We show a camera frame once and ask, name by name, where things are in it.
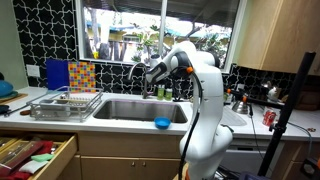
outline soda can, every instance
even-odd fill
[[[266,126],[270,126],[273,123],[276,116],[277,116],[277,114],[275,112],[268,110],[264,115],[262,124],[264,124]]]

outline stainless steel sink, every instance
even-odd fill
[[[163,116],[172,123],[186,123],[181,107],[174,103],[139,101],[139,100],[108,100],[98,109],[93,117],[101,120],[134,120],[153,121]]]

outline black stand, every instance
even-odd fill
[[[312,52],[306,52],[304,54],[304,57],[302,59],[300,68],[298,70],[298,73],[296,75],[296,78],[293,82],[293,85],[291,87],[291,90],[289,92],[289,97],[287,102],[285,103],[284,107],[281,110],[279,122],[271,127],[271,130],[274,129],[274,133],[272,136],[272,139],[269,143],[268,149],[266,151],[266,154],[263,158],[263,161],[261,163],[258,176],[265,176],[271,160],[274,156],[274,153],[278,147],[278,144],[280,142],[280,139],[282,137],[282,134],[286,131],[286,125],[288,123],[288,120],[290,118],[292,109],[294,108],[295,104],[297,103],[297,97],[299,96],[302,86],[306,80],[306,77],[308,75],[309,69],[312,65],[313,59],[315,57],[316,53]]]

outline blue bowl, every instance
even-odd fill
[[[166,117],[156,117],[154,119],[154,123],[158,129],[168,129],[168,127],[171,124],[171,121],[169,118]]]
[[[0,80],[0,97],[9,95],[13,90],[12,84],[7,81]]]

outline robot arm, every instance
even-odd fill
[[[223,112],[223,81],[220,70],[212,66],[214,64],[210,53],[196,51],[195,46],[186,41],[174,46],[163,61],[146,75],[149,83],[155,83],[175,68],[192,66],[199,79],[191,78],[194,86],[192,121],[180,142],[181,154],[188,144],[185,160],[189,163],[191,180],[211,179],[232,141],[229,128],[219,126]]]

